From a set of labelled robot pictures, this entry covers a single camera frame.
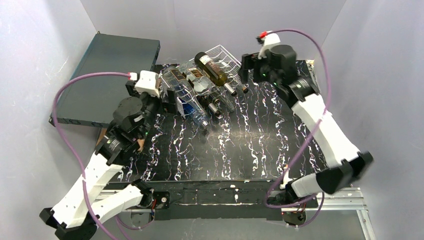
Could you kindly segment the clear round bottle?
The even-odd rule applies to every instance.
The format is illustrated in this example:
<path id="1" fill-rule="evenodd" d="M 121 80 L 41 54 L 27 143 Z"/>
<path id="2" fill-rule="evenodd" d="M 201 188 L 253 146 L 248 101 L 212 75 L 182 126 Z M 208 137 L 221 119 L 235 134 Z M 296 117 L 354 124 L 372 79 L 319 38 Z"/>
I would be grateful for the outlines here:
<path id="1" fill-rule="evenodd" d="M 174 90 L 176 97 L 181 102 L 181 116 L 190 117 L 196 125 L 206 130 L 209 126 L 207 114 L 200 105 L 193 87 L 187 77 L 175 66 L 168 66 L 161 72 L 161 78 L 169 89 Z"/>

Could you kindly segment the blue glass bottle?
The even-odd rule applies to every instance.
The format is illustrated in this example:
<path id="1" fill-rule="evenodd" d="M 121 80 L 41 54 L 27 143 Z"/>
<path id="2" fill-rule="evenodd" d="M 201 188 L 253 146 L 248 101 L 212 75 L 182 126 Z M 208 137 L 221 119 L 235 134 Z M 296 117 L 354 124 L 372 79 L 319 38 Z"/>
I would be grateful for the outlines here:
<path id="1" fill-rule="evenodd" d="M 180 84 L 178 86 L 177 93 L 178 98 L 182 103 L 184 115 L 191 117 L 196 125 L 206 130 L 209 126 L 206 113 L 198 102 L 193 91 L 187 86 Z"/>

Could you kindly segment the clear square liquor bottle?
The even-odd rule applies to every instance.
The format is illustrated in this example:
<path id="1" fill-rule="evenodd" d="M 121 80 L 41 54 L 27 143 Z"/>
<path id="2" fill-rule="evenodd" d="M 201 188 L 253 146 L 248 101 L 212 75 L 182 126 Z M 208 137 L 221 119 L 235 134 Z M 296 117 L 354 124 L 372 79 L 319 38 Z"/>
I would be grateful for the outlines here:
<path id="1" fill-rule="evenodd" d="M 208 96 L 213 92 L 213 83 L 197 67 L 180 65 L 178 69 L 186 75 L 191 83 L 193 90 L 199 96 Z"/>

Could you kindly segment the dark green wine bottle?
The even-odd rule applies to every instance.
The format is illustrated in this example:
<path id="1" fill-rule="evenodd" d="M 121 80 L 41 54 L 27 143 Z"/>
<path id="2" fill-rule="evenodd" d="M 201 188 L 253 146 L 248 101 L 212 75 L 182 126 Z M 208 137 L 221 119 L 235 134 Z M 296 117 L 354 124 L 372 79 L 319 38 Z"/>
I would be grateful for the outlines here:
<path id="1" fill-rule="evenodd" d="M 215 100 L 210 95 L 204 95 L 200 97 L 201 105 L 211 112 L 215 117 L 219 117 L 221 115 L 221 111 L 215 104 Z"/>

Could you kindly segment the olive wine bottle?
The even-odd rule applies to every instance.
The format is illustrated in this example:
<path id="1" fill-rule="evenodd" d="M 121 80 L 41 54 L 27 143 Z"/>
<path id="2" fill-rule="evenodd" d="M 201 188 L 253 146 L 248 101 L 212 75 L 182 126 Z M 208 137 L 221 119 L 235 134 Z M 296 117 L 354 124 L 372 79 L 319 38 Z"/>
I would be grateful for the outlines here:
<path id="1" fill-rule="evenodd" d="M 208 54 L 205 52 L 197 53 L 194 62 L 216 86 L 224 87 L 233 97 L 237 95 L 236 90 L 228 83 L 228 74 Z"/>

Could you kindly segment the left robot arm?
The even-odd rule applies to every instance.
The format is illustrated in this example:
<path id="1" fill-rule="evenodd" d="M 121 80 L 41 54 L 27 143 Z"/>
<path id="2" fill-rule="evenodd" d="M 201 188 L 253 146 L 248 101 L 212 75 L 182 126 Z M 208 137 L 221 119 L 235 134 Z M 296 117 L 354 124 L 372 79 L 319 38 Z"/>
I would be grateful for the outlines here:
<path id="1" fill-rule="evenodd" d="M 130 94 L 113 113 L 106 134 L 96 146 L 84 172 L 55 206 L 40 212 L 43 222 L 55 229 L 60 240 L 89 240 L 99 225 L 124 210 L 141 207 L 155 217 L 170 206 L 170 193 L 138 179 L 102 200 L 97 197 L 125 166 L 131 155 L 143 148 L 157 114 L 162 109 L 160 79 L 129 80 Z"/>

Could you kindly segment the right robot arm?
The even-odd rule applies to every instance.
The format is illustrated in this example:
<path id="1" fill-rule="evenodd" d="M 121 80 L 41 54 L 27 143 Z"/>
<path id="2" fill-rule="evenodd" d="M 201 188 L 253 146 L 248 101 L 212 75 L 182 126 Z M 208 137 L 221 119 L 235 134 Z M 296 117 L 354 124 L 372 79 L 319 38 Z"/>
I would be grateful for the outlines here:
<path id="1" fill-rule="evenodd" d="M 297 179 L 288 178 L 288 171 L 284 170 L 265 195 L 268 208 L 295 207 L 318 193 L 332 195 L 359 180 L 374 160 L 346 137 L 327 111 L 318 86 L 298 74 L 296 61 L 297 54 L 291 46 L 278 44 L 264 52 L 244 54 L 238 71 L 243 81 L 252 73 L 254 82 L 267 82 L 274 87 L 309 129 L 310 139 L 316 141 L 327 164 L 326 169 Z"/>

